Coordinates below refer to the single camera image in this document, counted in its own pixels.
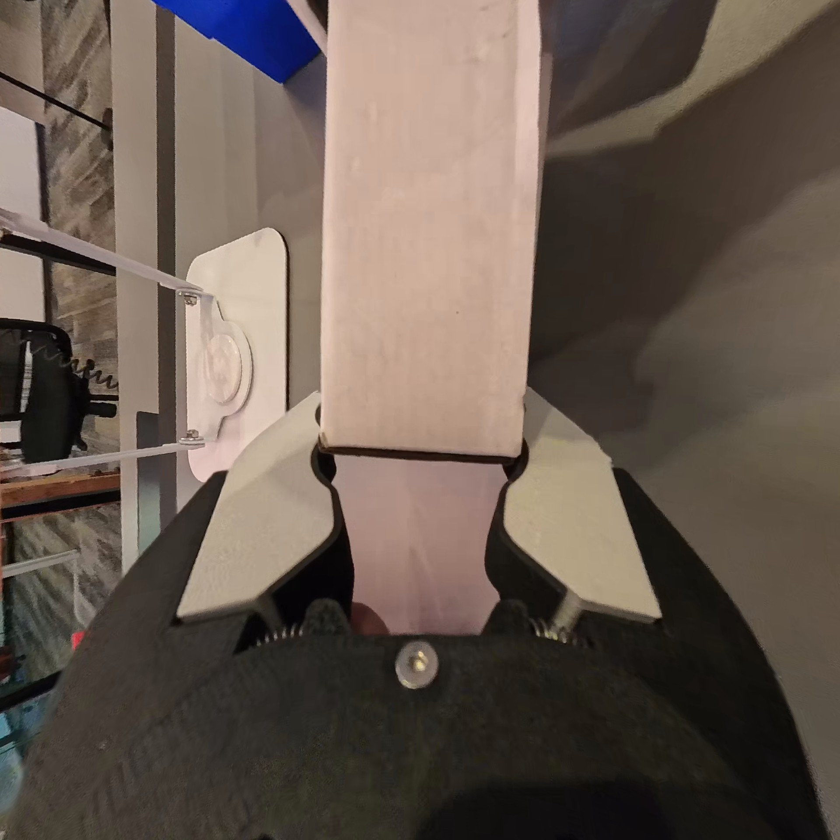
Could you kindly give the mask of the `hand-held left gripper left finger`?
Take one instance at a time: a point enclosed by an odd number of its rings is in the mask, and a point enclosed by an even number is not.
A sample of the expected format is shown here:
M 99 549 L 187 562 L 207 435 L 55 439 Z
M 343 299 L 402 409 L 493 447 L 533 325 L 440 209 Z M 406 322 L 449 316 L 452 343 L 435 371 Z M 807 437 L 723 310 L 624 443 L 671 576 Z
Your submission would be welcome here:
M 224 477 L 176 617 L 238 612 L 291 623 L 274 597 L 333 546 L 340 500 L 318 459 L 321 396 L 315 392 L 257 436 Z

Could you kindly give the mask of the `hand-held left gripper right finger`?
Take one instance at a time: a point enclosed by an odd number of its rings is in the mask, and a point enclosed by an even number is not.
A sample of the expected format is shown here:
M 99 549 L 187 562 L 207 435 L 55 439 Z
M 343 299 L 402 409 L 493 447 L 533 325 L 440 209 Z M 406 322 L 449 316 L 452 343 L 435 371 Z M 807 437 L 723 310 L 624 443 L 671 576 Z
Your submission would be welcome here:
M 528 388 L 523 444 L 493 517 L 493 585 L 538 633 L 571 634 L 583 613 L 636 623 L 662 611 L 613 462 L 595 439 Z

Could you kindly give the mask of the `white cardboard box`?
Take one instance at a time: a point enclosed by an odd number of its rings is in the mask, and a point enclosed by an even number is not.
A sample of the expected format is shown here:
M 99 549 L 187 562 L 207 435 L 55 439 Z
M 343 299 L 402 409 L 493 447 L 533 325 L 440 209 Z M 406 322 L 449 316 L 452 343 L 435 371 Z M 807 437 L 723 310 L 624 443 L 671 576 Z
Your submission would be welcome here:
M 522 450 L 554 2 L 330 2 L 320 444 L 388 468 L 359 600 L 473 634 L 490 465 Z

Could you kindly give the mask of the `wooden desk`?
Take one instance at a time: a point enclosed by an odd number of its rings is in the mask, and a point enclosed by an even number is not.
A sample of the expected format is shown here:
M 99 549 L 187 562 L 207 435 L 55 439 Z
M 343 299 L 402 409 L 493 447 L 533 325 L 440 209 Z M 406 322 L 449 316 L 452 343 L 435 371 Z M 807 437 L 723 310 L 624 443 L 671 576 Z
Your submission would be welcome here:
M 121 501 L 118 470 L 93 474 L 56 473 L 32 479 L 5 481 L 2 523 L 106 506 Z

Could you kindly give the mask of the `black office chair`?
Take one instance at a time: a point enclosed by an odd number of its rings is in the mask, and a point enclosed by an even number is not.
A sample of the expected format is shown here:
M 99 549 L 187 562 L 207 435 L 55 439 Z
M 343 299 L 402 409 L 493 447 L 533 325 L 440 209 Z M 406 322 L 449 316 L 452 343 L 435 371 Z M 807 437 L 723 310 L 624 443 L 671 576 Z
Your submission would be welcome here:
M 119 384 L 94 360 L 81 363 L 69 334 L 47 322 L 1 319 L 1 380 L 2 422 L 18 425 L 17 439 L 2 447 L 27 465 L 86 452 L 85 420 L 118 414 Z

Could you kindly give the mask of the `blue plastic bin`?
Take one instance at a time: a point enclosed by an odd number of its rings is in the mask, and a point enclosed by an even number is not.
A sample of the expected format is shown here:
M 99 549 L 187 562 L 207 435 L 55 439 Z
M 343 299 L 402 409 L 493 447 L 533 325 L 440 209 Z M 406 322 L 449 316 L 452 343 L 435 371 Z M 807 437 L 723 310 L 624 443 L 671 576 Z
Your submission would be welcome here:
M 286 1 L 157 1 L 204 37 L 215 40 L 283 84 L 320 53 Z

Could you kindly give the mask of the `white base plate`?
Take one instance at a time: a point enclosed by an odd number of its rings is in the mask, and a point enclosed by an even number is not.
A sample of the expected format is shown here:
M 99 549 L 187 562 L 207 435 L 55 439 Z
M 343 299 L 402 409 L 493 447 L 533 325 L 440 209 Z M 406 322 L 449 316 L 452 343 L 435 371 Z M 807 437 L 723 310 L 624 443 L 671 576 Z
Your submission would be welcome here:
M 286 240 L 265 227 L 195 257 L 186 281 L 210 291 L 223 317 L 248 340 L 253 376 L 248 399 L 228 416 L 210 448 L 188 453 L 194 478 L 229 469 L 241 452 L 288 404 L 288 268 Z

